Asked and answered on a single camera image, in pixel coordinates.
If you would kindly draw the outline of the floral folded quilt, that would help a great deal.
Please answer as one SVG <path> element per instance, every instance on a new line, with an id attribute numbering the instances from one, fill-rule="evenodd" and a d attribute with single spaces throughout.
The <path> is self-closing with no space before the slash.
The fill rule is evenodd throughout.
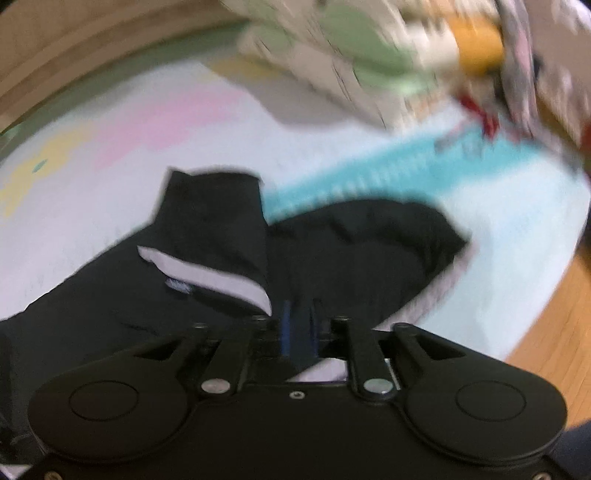
<path id="1" fill-rule="evenodd" d="M 445 20 L 408 1 L 226 1 L 249 20 L 238 50 L 290 72 L 372 123 L 430 115 L 462 79 Z"/>

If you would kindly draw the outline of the wooden headboard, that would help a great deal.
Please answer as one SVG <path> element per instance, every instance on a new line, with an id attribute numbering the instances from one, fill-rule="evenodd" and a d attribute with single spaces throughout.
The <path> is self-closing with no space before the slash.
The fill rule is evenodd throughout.
<path id="1" fill-rule="evenodd" d="M 219 1 L 13 1 L 1 11 L 1 130 L 116 59 L 239 21 Z"/>

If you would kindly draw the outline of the floral bed blanket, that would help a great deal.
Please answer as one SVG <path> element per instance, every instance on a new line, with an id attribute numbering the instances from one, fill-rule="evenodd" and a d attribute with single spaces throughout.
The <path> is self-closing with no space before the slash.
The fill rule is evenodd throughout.
<path id="1" fill-rule="evenodd" d="M 1 324 L 150 223 L 172 171 L 242 171 L 270 222 L 332 201 L 441 210 L 474 244 L 419 317 L 504 359 L 548 304 L 590 207 L 586 177 L 528 141 L 483 138 L 456 103 L 391 134 L 235 49 L 189 36 L 67 88 L 1 137 Z"/>

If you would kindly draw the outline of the patterned clothes pile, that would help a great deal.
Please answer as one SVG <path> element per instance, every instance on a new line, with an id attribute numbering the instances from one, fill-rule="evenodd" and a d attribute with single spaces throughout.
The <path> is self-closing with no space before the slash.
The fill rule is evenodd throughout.
<path id="1" fill-rule="evenodd" d="M 497 74 L 503 107 L 525 136 L 565 154 L 547 111 L 584 154 L 590 153 L 590 7 L 583 1 L 456 1 L 462 19 L 478 17 L 500 33 Z"/>

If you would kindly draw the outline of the black track pants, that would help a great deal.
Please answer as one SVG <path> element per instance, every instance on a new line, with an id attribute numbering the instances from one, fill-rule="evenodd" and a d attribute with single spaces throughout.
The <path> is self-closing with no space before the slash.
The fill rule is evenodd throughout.
<path id="1" fill-rule="evenodd" d="M 431 205 L 381 195 L 263 216 L 242 172 L 169 175 L 152 222 L 1 324 L 1 459 L 38 459 L 33 393 L 67 370 L 195 324 L 213 333 L 252 316 L 280 322 L 290 300 L 294 376 L 315 364 L 311 302 L 322 319 L 367 328 L 417 321 L 454 285 L 472 245 Z"/>

